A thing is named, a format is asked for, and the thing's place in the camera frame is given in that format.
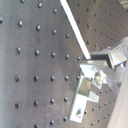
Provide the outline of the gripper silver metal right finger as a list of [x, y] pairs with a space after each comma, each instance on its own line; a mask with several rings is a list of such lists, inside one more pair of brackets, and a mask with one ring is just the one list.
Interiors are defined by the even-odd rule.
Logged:
[[128, 37], [123, 38], [109, 50], [111, 66], [114, 67], [128, 59]]

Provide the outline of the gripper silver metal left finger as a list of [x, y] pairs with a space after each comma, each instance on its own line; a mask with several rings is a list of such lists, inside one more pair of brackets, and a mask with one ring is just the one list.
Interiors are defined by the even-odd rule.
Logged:
[[101, 88], [103, 84], [113, 87], [122, 82], [122, 60], [110, 50], [91, 53], [91, 59], [80, 64], [79, 85], [89, 87], [93, 84]]

